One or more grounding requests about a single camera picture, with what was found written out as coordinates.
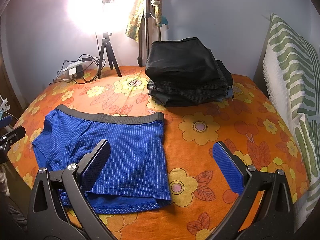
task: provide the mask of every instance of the metal bolt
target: metal bolt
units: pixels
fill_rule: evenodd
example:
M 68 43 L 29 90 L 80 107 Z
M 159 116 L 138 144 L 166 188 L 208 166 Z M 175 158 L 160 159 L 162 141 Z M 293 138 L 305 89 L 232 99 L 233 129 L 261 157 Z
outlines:
M 281 169 L 279 169 L 279 170 L 277 171 L 277 173 L 278 173 L 279 175 L 284 175 L 284 171 L 281 170 Z
M 46 171 L 46 168 L 45 167 L 42 167 L 39 169 L 39 173 L 44 173 Z
M 74 164 L 74 163 L 71 163 L 69 166 L 68 166 L 68 170 L 74 170 L 75 168 L 77 167 L 77 164 Z
M 247 169 L 248 169 L 249 171 L 256 171 L 256 170 L 257 170 L 254 165 L 249 165 L 249 166 L 247 166 Z

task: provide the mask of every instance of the orange floral tablecloth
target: orange floral tablecloth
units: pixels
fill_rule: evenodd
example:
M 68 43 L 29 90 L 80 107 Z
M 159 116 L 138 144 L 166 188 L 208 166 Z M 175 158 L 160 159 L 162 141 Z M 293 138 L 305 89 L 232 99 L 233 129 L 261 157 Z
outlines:
M 88 84 L 57 83 L 47 87 L 28 107 L 16 126 L 26 136 L 11 147 L 9 159 L 31 188 L 38 165 L 31 142 L 44 117 L 57 105 L 87 113 L 141 116 L 161 111 L 165 116 L 164 149 L 172 204 L 149 212 L 100 215 L 118 239 L 205 239 L 227 214 L 233 193 L 212 158 L 212 146 L 223 141 L 246 165 L 260 171 L 280 168 L 287 176 L 293 202 L 307 190 L 300 152 L 284 121 L 264 94 L 246 76 L 233 75 L 234 100 L 191 107 L 165 108 L 148 96 L 144 68 L 120 67 L 122 77 L 104 69 L 104 78 Z M 85 74 L 94 76 L 96 70 Z M 261 194 L 243 227 L 250 225 Z M 72 222 L 79 225 L 72 210 Z

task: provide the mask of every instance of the underwear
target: underwear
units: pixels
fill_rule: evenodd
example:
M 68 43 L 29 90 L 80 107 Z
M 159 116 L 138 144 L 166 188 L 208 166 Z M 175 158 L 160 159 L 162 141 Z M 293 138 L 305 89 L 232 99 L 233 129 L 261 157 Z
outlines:
M 162 146 L 164 114 L 111 116 L 57 106 L 44 119 L 32 145 L 39 167 L 65 169 L 90 153 L 101 139 L 111 154 L 86 198 L 96 213 L 141 212 L 171 203 Z M 64 205 L 70 205 L 65 192 Z

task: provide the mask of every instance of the mini tripod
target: mini tripod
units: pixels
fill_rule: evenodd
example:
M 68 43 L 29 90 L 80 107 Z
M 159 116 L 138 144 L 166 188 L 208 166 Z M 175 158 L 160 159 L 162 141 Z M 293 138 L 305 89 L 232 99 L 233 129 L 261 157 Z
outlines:
M 102 59 L 104 54 L 104 49 L 106 48 L 107 58 L 109 62 L 110 69 L 113 69 L 113 65 L 115 66 L 116 72 L 119 77 L 122 77 L 115 54 L 113 53 L 113 49 L 110 43 L 110 38 L 112 33 L 103 33 L 102 45 L 100 49 L 100 58 L 99 58 L 99 66 L 98 66 L 98 79 L 101 78 L 101 70 L 102 70 Z

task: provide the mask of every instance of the bright light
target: bright light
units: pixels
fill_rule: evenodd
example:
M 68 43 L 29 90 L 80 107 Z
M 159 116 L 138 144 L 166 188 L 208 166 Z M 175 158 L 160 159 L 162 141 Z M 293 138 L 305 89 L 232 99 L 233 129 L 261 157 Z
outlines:
M 102 11 L 102 0 L 68 0 L 67 10 L 84 33 L 116 33 L 126 28 L 133 4 L 134 0 L 116 0 Z

